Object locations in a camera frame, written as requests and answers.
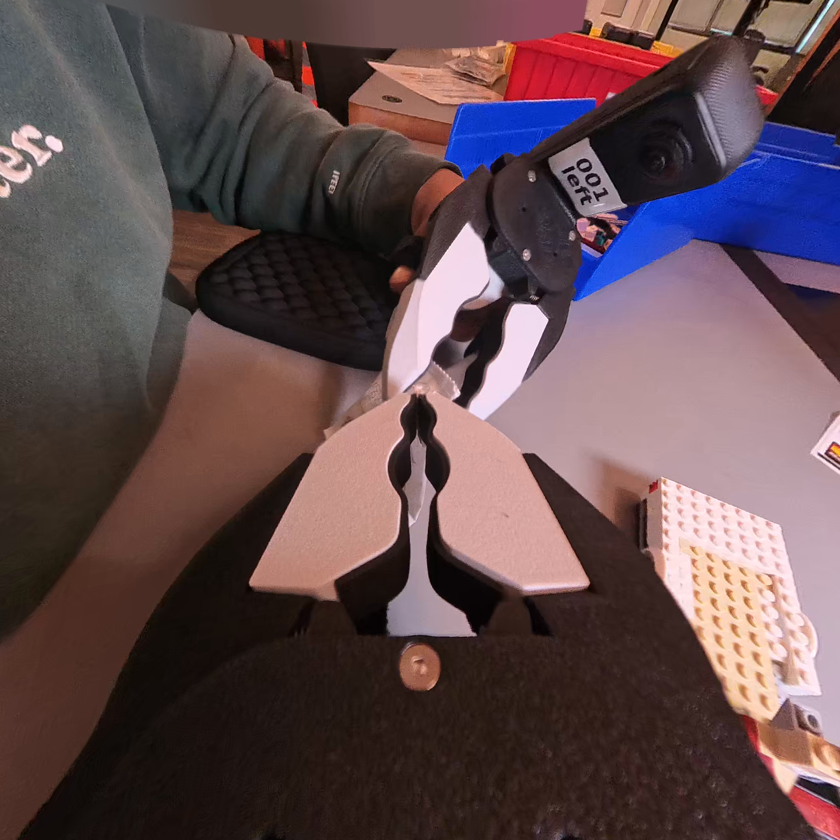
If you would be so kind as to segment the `red plastic bin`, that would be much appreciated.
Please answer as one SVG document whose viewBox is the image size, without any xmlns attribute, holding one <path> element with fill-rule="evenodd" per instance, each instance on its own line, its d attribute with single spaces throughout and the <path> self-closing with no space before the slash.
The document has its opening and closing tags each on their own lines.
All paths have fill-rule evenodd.
<svg viewBox="0 0 840 840">
<path fill-rule="evenodd" d="M 565 33 L 515 45 L 506 101 L 594 99 L 597 104 L 655 73 L 681 50 L 641 49 L 603 38 Z"/>
</svg>

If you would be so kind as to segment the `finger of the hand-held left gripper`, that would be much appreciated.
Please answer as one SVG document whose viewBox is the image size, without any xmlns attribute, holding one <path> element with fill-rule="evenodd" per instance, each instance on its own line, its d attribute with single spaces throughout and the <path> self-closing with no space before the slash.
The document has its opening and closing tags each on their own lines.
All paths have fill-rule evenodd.
<svg viewBox="0 0 840 840">
<path fill-rule="evenodd" d="M 527 302 L 512 303 L 500 321 L 498 345 L 468 368 L 463 382 L 463 407 L 480 420 L 487 420 L 526 379 L 548 316 Z"/>
<path fill-rule="evenodd" d="M 436 223 L 425 240 L 421 264 L 402 292 L 385 342 L 385 399 L 404 393 L 426 372 L 459 313 L 504 298 L 490 268 L 485 238 L 472 223 L 456 230 Z"/>
</svg>

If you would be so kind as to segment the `toy brick camper van model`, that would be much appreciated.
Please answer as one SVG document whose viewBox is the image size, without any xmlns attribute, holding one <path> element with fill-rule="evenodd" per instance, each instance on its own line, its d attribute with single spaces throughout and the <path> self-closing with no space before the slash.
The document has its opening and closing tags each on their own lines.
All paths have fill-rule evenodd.
<svg viewBox="0 0 840 840">
<path fill-rule="evenodd" d="M 664 477 L 638 506 L 638 542 L 692 626 L 777 785 L 820 838 L 838 838 L 838 745 L 802 704 L 822 686 L 779 524 Z"/>
</svg>

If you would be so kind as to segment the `crumpled clear plastic bag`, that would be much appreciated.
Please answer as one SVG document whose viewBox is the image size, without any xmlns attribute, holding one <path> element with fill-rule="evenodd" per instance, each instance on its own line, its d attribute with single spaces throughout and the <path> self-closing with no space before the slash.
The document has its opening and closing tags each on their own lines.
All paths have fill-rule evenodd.
<svg viewBox="0 0 840 840">
<path fill-rule="evenodd" d="M 491 88 L 508 73 L 512 44 L 501 41 L 485 47 L 452 48 L 444 66 L 455 74 Z"/>
</svg>

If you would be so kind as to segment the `printed sticker sheet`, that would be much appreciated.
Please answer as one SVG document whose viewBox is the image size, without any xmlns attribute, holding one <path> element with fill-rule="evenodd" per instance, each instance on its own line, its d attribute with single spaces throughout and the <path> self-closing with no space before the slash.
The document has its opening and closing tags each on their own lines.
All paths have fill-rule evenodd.
<svg viewBox="0 0 840 840">
<path fill-rule="evenodd" d="M 839 475 L 839 412 L 831 415 L 829 422 L 812 447 L 811 455 Z"/>
</svg>

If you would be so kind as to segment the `small white printed paper bag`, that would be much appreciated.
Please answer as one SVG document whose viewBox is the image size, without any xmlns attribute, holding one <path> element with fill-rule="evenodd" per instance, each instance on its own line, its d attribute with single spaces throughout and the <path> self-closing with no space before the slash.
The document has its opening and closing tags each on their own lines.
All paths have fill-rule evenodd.
<svg viewBox="0 0 840 840">
<path fill-rule="evenodd" d="M 456 381 L 436 363 L 429 366 L 419 380 L 419 384 L 425 386 L 428 391 L 436 392 L 444 397 L 455 398 L 460 394 Z M 383 401 L 382 374 L 377 373 L 363 395 L 336 422 L 323 431 L 324 438 L 330 438 L 342 427 L 378 407 Z M 427 486 L 427 479 L 423 472 L 426 461 L 426 446 L 422 440 L 414 436 L 408 453 L 410 468 L 407 477 L 402 482 L 402 490 L 406 497 L 408 525 L 413 526 L 424 505 Z"/>
</svg>

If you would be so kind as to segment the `pile of loose toy bricks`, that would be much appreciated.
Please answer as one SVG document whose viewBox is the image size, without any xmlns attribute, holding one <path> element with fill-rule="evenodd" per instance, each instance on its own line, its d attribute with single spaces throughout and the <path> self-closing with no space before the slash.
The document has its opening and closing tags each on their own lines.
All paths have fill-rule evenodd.
<svg viewBox="0 0 840 840">
<path fill-rule="evenodd" d="M 582 246 L 596 257 L 606 253 L 626 224 L 625 218 L 614 213 L 581 217 L 576 222 Z"/>
</svg>

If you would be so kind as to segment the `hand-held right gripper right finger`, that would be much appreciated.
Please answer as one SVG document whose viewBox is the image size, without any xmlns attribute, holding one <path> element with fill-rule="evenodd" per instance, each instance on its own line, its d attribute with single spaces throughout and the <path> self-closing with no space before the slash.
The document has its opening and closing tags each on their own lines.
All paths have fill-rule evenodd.
<svg viewBox="0 0 840 840">
<path fill-rule="evenodd" d="M 423 411 L 444 555 L 505 593 L 586 590 L 590 579 L 520 448 L 440 394 L 423 395 Z"/>
</svg>

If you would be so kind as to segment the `person's left forearm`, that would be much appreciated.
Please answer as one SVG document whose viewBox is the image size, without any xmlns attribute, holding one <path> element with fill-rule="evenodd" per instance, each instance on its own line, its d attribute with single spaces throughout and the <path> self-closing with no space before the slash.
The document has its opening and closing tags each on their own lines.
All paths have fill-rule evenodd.
<svg viewBox="0 0 840 840">
<path fill-rule="evenodd" d="M 460 174 L 398 133 L 343 127 L 277 79 L 241 37 L 191 29 L 183 48 L 196 89 L 187 96 L 189 149 L 170 173 L 178 209 L 382 253 L 411 234 L 423 184 L 443 169 Z"/>
</svg>

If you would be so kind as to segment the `white paper sheet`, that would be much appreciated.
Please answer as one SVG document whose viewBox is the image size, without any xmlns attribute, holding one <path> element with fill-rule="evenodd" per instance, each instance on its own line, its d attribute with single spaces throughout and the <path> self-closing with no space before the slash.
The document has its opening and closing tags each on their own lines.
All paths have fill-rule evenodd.
<svg viewBox="0 0 840 840">
<path fill-rule="evenodd" d="M 368 66 L 409 91 L 442 106 L 500 102 L 503 94 L 447 66 L 416 67 L 368 60 Z"/>
</svg>

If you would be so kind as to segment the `person's green sweatshirt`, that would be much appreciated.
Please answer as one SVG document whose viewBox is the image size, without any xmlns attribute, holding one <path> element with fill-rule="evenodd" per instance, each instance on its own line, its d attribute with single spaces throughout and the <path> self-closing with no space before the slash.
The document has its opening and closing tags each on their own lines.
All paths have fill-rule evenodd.
<svg viewBox="0 0 840 840">
<path fill-rule="evenodd" d="M 243 38 L 104 4 L 2 2 L 2 637 L 75 559 L 182 358 L 174 186 L 218 128 L 299 105 Z"/>
</svg>

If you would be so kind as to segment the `blue plastic bin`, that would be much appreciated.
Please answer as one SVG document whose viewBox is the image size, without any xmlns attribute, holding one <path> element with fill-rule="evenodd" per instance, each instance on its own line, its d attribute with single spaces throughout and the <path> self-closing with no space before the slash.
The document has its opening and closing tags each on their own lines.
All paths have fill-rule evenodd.
<svg viewBox="0 0 840 840">
<path fill-rule="evenodd" d="M 838 265 L 839 149 L 831 134 L 774 122 L 723 181 L 642 205 L 616 238 L 644 266 L 704 240 Z"/>
<path fill-rule="evenodd" d="M 522 154 L 595 108 L 594 99 L 498 101 L 462 104 L 448 138 L 445 159 L 463 176 L 491 166 L 505 153 Z M 649 266 L 687 245 L 692 235 L 677 218 L 677 197 L 612 212 L 627 220 L 604 255 L 581 245 L 581 267 L 574 280 L 576 301 Z"/>
</svg>

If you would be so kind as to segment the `grey desk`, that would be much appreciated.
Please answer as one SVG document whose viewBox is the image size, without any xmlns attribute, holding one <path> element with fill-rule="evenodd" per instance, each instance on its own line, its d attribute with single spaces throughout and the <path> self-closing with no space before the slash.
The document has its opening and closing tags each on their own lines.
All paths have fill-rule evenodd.
<svg viewBox="0 0 840 840">
<path fill-rule="evenodd" d="M 212 433 L 207 477 L 236 512 L 300 452 L 315 419 L 370 376 L 195 315 L 183 372 Z M 782 526 L 800 604 L 818 634 L 822 694 L 806 700 L 838 742 L 838 475 L 811 454 L 838 383 L 717 245 L 693 242 L 573 305 L 557 349 L 490 422 L 540 456 L 631 538 L 655 478 Z"/>
</svg>

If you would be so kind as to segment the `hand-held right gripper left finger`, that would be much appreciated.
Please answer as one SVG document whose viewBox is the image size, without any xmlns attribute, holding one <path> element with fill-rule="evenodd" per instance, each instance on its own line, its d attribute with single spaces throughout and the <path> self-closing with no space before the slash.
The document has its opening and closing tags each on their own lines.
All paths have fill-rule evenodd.
<svg viewBox="0 0 840 840">
<path fill-rule="evenodd" d="M 389 466 L 412 403 L 400 394 L 321 444 L 249 579 L 254 591 L 338 602 L 342 578 L 396 545 L 403 497 Z"/>
</svg>

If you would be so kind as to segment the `person's left hand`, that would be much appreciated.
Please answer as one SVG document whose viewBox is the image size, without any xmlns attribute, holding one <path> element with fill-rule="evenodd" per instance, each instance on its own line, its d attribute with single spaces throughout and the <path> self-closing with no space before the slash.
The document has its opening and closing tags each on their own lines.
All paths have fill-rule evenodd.
<svg viewBox="0 0 840 840">
<path fill-rule="evenodd" d="M 430 220 L 441 203 L 450 193 L 457 191 L 464 180 L 462 175 L 443 169 L 431 176 L 418 190 L 413 200 L 411 214 L 412 243 L 400 247 L 397 251 L 397 255 L 404 257 L 407 262 L 403 261 L 400 265 L 395 265 L 389 280 L 390 289 L 395 294 L 401 294 L 415 279 L 417 262 L 415 252 L 422 248 L 420 243 L 426 237 Z"/>
</svg>

